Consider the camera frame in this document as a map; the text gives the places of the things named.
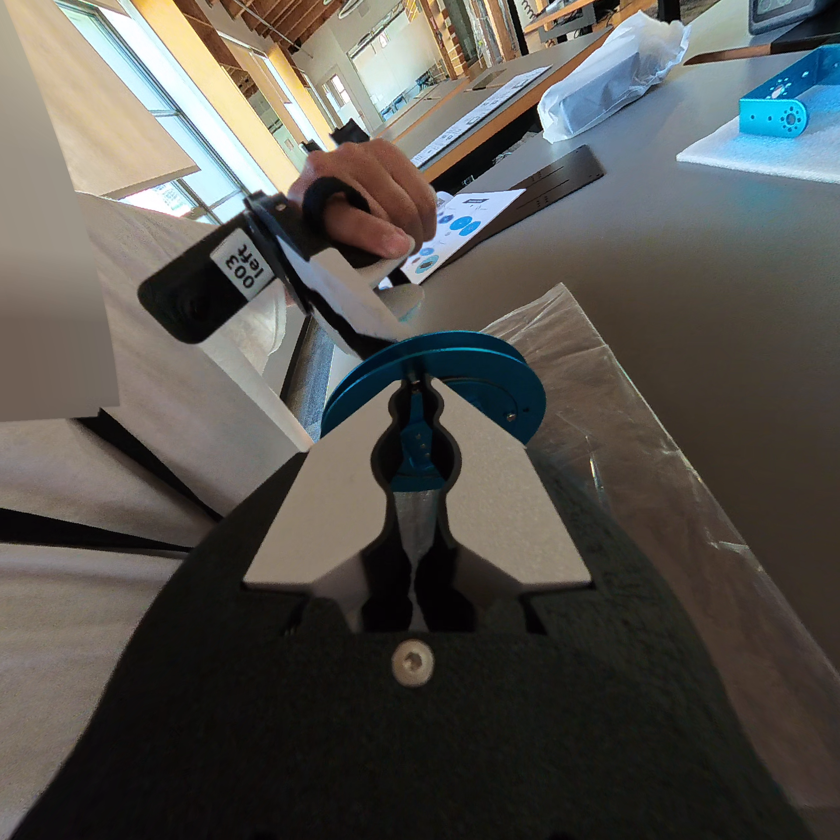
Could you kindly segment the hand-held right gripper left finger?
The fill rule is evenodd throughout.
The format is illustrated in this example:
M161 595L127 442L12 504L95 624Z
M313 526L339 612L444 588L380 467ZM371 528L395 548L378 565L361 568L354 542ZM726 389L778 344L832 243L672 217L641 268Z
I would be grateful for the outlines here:
M245 574L250 588L336 601L353 629L402 631L413 604L392 480L412 389L385 387L308 451Z

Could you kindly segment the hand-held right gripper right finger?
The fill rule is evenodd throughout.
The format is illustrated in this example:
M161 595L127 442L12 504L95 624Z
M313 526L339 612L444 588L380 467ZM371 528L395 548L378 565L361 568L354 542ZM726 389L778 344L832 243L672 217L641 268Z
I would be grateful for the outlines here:
M427 628L470 632L497 602L592 587L524 444L427 379L433 462L446 476L427 553Z

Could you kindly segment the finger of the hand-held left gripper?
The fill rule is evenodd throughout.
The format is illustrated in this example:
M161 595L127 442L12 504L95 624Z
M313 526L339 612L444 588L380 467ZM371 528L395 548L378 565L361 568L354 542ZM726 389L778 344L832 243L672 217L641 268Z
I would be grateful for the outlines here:
M367 360L396 343L356 332L343 316L332 310L322 296L300 282L289 283L289 294L306 314L314 318L342 352L359 360Z
M332 246L308 258L277 237L284 256L283 284L303 312L315 311L340 344L362 339L398 343L413 335L408 319L424 300L424 289L412 282L378 290L382 279L402 261L387 259L356 269Z

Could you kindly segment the blue metal disc bearing assembly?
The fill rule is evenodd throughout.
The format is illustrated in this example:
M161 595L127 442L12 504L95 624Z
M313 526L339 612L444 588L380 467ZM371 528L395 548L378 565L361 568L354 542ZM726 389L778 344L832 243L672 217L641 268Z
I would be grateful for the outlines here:
M523 444L536 434L546 409L537 374L502 339L483 332L418 335L375 353L338 384L321 421L324 437L394 381L428 374L479 409Z

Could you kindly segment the person's left hand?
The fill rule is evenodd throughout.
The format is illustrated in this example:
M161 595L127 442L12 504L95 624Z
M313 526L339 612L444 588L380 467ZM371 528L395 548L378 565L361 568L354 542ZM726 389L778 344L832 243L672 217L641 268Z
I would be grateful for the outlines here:
M288 200L300 205L309 186L327 176L351 186L370 207L366 213L343 196L332 197L323 215L331 240L395 259L415 254L435 236L436 193L392 143L372 140L345 143L331 152L311 152L287 190Z

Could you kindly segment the clear plastic bag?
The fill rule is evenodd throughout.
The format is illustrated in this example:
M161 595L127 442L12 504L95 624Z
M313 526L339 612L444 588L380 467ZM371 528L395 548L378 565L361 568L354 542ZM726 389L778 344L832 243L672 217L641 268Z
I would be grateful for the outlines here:
M540 377L529 444L678 596L753 747L818 838L838 838L836 669L562 284L491 322Z

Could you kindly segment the white printed instruction sheet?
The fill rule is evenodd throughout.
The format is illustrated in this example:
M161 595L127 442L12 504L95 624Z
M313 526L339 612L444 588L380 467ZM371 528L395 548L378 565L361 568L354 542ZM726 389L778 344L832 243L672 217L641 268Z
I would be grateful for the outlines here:
M402 272L415 285L440 268L463 245L467 245L518 197L524 189L504 192L440 194L437 202L435 235L423 242L417 255L410 257Z

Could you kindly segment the long table with wooden edge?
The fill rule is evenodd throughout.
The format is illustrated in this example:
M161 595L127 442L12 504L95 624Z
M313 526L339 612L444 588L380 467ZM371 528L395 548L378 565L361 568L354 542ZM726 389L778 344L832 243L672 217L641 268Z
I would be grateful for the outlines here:
M408 158L413 158L510 79L529 70L548 67L531 85L421 167L426 180L435 189L456 193L470 175L486 172L498 154L520 140L537 123L537 106L543 93L597 50L610 32L610 28L605 28L509 61L502 65L503 74L492 80L487 89L474 91L475 83L465 82L452 97L439 102L399 135L392 136L392 141Z

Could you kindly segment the white printed paper strip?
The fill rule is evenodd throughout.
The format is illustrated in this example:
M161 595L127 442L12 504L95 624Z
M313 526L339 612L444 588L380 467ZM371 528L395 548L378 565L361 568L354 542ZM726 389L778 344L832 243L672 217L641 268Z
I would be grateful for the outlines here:
M486 100L471 109L465 116L453 123L446 131L439 134L435 140L415 154L411 159L412 163L416 167L425 165L449 147L450 144L456 142L459 137L471 130L477 123L502 107L508 100L515 97L521 89L524 89L551 69L551 66L538 67L537 69L521 73L509 80L506 84L496 89Z

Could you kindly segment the black flat metal plate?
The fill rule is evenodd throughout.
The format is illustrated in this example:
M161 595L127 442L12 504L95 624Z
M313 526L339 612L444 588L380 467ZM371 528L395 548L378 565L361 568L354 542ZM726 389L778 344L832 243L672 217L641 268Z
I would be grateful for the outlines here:
M602 164L586 144L535 171L507 189L524 189L525 193L478 231L469 244L461 246L446 259L441 268L454 263L489 238L602 179L604 175Z

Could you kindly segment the white plastic wrapped package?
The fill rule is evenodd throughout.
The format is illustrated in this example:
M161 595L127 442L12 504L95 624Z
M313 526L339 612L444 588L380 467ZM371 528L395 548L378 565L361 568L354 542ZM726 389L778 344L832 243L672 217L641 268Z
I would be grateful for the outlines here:
M571 139L642 97L683 60L689 40L690 26L635 13L544 92L538 105L543 138L552 143Z

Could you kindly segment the white foam sheet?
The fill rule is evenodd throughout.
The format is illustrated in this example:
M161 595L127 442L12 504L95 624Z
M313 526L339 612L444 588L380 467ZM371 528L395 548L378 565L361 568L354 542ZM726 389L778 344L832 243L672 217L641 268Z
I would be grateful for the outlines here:
M732 119L677 154L677 161L727 170L839 183L839 111L815 112L805 131L782 139L741 133Z

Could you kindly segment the group of blue metal brackets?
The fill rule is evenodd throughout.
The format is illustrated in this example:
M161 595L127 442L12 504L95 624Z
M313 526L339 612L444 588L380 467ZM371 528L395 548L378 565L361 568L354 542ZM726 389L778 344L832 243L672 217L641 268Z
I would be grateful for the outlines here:
M838 84L839 44L819 46L740 98L739 131L798 137L809 121L804 95L814 88Z

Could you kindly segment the grey charger device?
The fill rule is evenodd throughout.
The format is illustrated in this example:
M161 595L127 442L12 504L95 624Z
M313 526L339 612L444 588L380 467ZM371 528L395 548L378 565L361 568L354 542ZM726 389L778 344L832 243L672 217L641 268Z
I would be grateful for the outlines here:
M798 24L837 4L837 1L748 1L749 32L761 35Z

